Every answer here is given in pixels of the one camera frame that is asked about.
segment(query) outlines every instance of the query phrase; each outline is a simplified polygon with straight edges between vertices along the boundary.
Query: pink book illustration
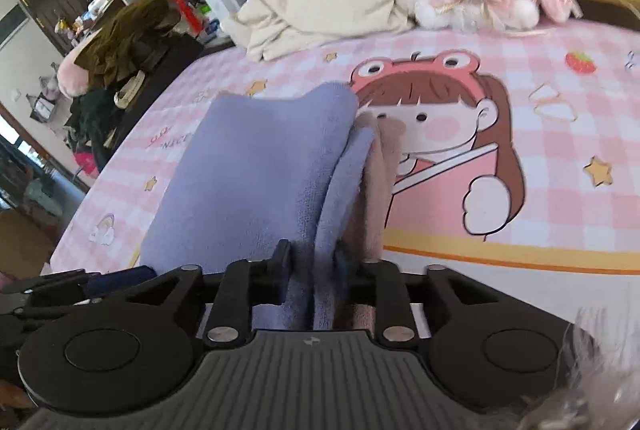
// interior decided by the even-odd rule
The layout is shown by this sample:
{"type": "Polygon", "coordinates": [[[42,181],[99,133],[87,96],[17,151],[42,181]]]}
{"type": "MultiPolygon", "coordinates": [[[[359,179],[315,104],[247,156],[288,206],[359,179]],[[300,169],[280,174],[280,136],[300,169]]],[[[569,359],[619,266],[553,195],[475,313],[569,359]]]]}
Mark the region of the pink book illustration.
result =
{"type": "Polygon", "coordinates": [[[465,229],[463,203],[476,178],[495,176],[497,149],[495,143],[481,146],[398,181],[386,226],[423,235],[482,236],[465,229]]]}

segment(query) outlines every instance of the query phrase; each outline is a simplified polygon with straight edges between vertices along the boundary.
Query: white wall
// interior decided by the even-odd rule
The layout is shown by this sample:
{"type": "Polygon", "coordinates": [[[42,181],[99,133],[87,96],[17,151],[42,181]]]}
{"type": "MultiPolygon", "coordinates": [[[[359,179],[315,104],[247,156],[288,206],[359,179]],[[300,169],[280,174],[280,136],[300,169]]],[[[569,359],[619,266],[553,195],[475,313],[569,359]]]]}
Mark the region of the white wall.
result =
{"type": "MultiPolygon", "coordinates": [[[[0,0],[0,17],[4,16],[18,0],[0,0]]],[[[0,49],[0,102],[55,159],[70,172],[76,172],[76,164],[71,150],[64,144],[62,136],[56,136],[47,125],[32,120],[27,93],[40,93],[40,76],[53,74],[52,62],[60,63],[62,56],[33,20],[29,20],[0,49]],[[12,99],[15,90],[20,92],[17,102],[12,99]]],[[[61,109],[68,108],[63,103],[61,109]]],[[[91,180],[81,175],[83,180],[91,180]]]]}

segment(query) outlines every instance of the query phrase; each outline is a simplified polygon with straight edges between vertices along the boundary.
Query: silver screw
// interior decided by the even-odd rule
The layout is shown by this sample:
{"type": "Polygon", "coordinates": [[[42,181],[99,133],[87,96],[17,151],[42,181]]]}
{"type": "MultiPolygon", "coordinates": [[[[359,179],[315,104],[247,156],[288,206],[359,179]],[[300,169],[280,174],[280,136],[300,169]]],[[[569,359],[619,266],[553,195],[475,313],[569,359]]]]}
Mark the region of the silver screw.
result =
{"type": "Polygon", "coordinates": [[[408,342],[414,336],[414,330],[402,325],[394,325],[393,327],[387,327],[382,335],[390,342],[408,342]]]}
{"type": "Polygon", "coordinates": [[[214,327],[207,333],[207,338],[218,344],[229,343],[235,340],[240,333],[233,327],[214,327]]]}

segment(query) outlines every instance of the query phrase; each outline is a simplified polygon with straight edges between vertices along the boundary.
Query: pink cheek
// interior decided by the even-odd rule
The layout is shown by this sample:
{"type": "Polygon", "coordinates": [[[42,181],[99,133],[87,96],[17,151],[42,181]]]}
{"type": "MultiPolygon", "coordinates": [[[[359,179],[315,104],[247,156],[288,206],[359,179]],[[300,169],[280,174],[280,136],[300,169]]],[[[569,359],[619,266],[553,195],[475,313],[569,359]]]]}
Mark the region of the pink cheek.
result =
{"type": "Polygon", "coordinates": [[[446,141],[460,132],[460,122],[456,118],[434,118],[424,123],[424,137],[431,141],[446,141]]]}

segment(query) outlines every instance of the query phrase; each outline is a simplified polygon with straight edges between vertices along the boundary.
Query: frog eye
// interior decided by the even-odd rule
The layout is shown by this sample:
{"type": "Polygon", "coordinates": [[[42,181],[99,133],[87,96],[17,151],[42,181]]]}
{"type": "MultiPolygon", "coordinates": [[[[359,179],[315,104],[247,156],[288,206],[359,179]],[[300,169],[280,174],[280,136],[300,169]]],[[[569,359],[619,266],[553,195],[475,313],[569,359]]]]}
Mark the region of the frog eye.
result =
{"type": "Polygon", "coordinates": [[[471,63],[471,58],[465,53],[452,53],[442,59],[447,69],[463,69],[471,63]]]}
{"type": "Polygon", "coordinates": [[[371,60],[358,69],[358,76],[377,76],[385,68],[385,63],[381,60],[371,60]]]}

